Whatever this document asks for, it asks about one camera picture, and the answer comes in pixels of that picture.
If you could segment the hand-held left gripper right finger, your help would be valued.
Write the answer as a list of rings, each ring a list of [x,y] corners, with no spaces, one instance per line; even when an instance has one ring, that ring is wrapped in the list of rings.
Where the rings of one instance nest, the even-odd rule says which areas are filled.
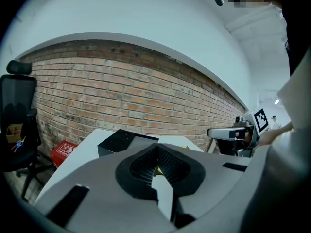
[[[248,158],[157,146],[159,224],[240,224],[249,199],[237,189]]]

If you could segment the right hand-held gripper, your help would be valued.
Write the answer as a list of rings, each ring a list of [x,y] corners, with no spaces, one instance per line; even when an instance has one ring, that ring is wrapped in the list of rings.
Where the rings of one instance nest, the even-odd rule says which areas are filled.
[[[263,108],[258,107],[243,116],[236,117],[233,126],[235,128],[210,128],[207,130],[207,136],[214,139],[235,140],[234,155],[252,157],[260,136],[269,128]]]

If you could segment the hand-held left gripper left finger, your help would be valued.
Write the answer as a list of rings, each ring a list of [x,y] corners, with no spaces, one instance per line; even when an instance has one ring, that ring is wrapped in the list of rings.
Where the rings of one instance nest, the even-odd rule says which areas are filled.
[[[39,196],[35,208],[70,233],[172,233],[152,188],[159,155],[172,144],[150,144],[93,159]]]

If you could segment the black and yellow drawer box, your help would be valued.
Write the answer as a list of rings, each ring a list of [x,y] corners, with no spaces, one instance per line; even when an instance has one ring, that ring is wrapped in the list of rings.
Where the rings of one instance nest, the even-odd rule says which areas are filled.
[[[97,145],[99,158],[126,150],[144,150],[158,144],[159,138],[119,129]]]

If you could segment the person's right forearm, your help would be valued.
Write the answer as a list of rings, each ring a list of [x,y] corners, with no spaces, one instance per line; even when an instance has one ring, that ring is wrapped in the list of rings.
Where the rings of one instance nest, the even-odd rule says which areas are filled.
[[[274,129],[270,131],[265,131],[259,138],[257,147],[265,146],[265,145],[270,145],[272,142],[280,135],[282,135],[285,132],[291,131],[293,129],[292,123],[288,123],[286,126],[279,128],[279,129]]]

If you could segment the red plastic crate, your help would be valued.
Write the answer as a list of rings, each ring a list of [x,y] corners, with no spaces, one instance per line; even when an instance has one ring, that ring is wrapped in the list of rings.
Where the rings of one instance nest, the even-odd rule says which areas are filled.
[[[50,151],[50,156],[56,168],[67,159],[67,157],[77,148],[76,144],[63,140]]]

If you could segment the brown cardboard box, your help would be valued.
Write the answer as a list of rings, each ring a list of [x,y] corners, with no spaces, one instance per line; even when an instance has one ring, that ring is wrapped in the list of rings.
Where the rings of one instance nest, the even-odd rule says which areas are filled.
[[[8,143],[12,144],[21,140],[22,126],[23,124],[11,124],[7,127],[6,139]]]

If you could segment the black office chair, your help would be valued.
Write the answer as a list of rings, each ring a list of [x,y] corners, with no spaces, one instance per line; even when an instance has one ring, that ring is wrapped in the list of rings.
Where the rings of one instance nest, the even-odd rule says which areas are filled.
[[[40,157],[38,147],[42,142],[36,120],[37,109],[32,108],[37,87],[36,78],[30,76],[32,63],[11,60],[6,71],[7,74],[0,77],[0,171],[14,171],[18,177],[26,175],[20,195],[25,199],[31,180],[35,179],[43,186],[37,175],[55,166],[37,166]],[[23,124],[21,140],[26,137],[16,152],[11,150],[16,143],[10,144],[6,139],[6,130],[11,124]]]

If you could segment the white table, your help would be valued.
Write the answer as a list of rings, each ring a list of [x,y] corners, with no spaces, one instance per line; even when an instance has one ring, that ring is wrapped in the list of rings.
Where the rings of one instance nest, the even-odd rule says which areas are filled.
[[[42,214],[46,213],[47,210],[44,209],[44,207],[49,200],[46,192],[80,166],[97,159],[97,145],[113,133],[113,131],[96,129],[85,140],[83,140],[43,187],[34,203],[35,208]],[[153,178],[152,188],[156,189],[159,194],[159,210],[163,213],[166,219],[169,219],[172,211],[173,189],[170,188],[169,183],[160,176]]]

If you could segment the person's black clothing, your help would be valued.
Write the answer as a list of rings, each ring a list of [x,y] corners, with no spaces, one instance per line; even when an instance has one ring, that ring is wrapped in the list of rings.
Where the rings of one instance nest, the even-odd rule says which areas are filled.
[[[286,52],[290,74],[293,74],[311,46],[311,0],[272,0],[286,21]]]

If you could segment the blue handled scissors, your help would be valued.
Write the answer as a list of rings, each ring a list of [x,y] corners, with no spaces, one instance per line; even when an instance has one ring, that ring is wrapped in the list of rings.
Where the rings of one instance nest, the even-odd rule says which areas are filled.
[[[11,148],[11,150],[13,150],[14,152],[16,152],[17,149],[18,149],[19,147],[21,147],[21,146],[24,144],[25,138],[26,138],[26,137],[24,137],[22,140],[17,141],[16,144]]]

